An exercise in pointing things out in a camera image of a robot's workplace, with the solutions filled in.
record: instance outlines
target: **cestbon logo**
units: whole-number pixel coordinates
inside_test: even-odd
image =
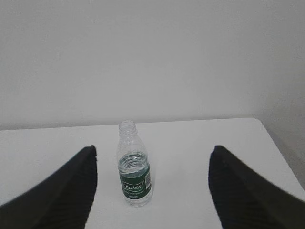
[[[136,184],[136,185],[132,185],[132,184],[123,182],[123,188],[130,192],[140,192],[144,189],[144,185],[143,185],[143,182]]]

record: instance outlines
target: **water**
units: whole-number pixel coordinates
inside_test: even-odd
[[[137,178],[146,173],[149,168],[147,157],[141,152],[132,152],[119,160],[118,169],[122,176],[126,178]],[[152,197],[152,189],[146,196],[140,199],[129,199],[124,195],[126,202],[133,207],[145,205]]]

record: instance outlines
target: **green bottle label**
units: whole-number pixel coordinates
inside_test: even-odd
[[[139,177],[128,178],[120,173],[120,179],[123,193],[129,199],[141,199],[146,196],[152,188],[149,165],[145,173]]]

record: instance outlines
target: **barcode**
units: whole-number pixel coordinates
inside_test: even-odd
[[[146,184],[146,189],[151,185],[151,175],[150,172],[145,176],[145,184]]]

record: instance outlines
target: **clear plastic bottle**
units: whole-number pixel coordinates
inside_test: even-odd
[[[121,122],[119,130],[117,162],[124,198],[130,206],[141,207],[153,195],[147,151],[133,121]]]

